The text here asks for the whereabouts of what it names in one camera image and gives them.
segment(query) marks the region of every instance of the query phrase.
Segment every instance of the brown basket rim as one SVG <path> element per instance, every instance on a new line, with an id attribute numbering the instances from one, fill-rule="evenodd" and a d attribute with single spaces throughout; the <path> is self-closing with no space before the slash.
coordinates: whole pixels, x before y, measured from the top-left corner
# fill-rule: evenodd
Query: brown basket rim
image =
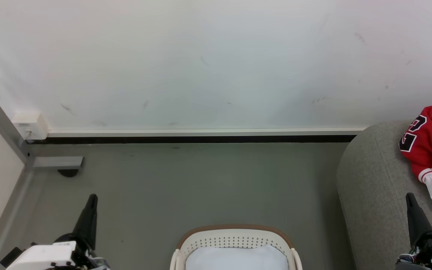
<path id="1" fill-rule="evenodd" d="M 252 224 L 223 224 L 223 225 L 202 226 L 202 227 L 197 227 L 197 228 L 191 229 L 178 242 L 178 249 L 181 249 L 181 247 L 183 246 L 183 243 L 186 241 L 186 239 L 195 233 L 204 232 L 204 231 L 231 230 L 231 229 L 260 230 L 260 231 L 272 232 L 272 233 L 275 233 L 275 234 L 281 236 L 281 238 L 283 238 L 284 241 L 286 241 L 286 244 L 288 244 L 290 249 L 294 248 L 291 240 L 286 236 L 286 234 L 281 232 L 279 229 L 269 227 L 269 226 L 252 225 Z"/>

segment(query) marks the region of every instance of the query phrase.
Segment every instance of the white cloth in basket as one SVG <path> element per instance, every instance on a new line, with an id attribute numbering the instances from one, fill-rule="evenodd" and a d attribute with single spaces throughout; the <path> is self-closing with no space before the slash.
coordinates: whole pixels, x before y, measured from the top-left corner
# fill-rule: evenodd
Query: white cloth in basket
<path id="1" fill-rule="evenodd" d="M 187 258 L 186 270 L 288 270 L 288 259 L 272 246 L 200 247 Z"/>

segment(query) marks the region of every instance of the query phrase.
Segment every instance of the black baseboard strip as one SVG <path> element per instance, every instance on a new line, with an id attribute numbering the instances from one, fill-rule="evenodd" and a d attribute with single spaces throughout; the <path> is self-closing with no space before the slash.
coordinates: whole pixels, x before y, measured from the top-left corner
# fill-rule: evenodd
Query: black baseboard strip
<path id="1" fill-rule="evenodd" d="M 348 143 L 356 135 L 191 136 L 191 137 L 48 137 L 27 140 L 44 144 L 168 144 L 168 143 Z"/>

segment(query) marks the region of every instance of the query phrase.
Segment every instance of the laundry basket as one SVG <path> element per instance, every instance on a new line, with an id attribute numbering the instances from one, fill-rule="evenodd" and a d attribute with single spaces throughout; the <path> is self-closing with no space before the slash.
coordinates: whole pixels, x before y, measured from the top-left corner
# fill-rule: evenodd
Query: laundry basket
<path id="1" fill-rule="evenodd" d="M 289 270 L 302 270 L 300 257 L 289 238 L 279 229 L 258 225 L 216 225 L 192 229 L 178 243 L 169 270 L 185 270 L 187 258 L 198 248 L 257 248 L 265 245 L 277 248 L 286 256 Z"/>

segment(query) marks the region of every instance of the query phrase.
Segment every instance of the gray ottoman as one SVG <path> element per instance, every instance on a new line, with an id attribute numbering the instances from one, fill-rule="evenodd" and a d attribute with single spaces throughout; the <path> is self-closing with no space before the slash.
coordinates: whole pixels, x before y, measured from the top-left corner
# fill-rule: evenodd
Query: gray ottoman
<path id="1" fill-rule="evenodd" d="M 358 270 L 393 270 L 410 249 L 407 192 L 415 194 L 432 225 L 432 201 L 398 142 L 411 121 L 373 125 L 349 144 L 337 171 L 337 187 Z"/>

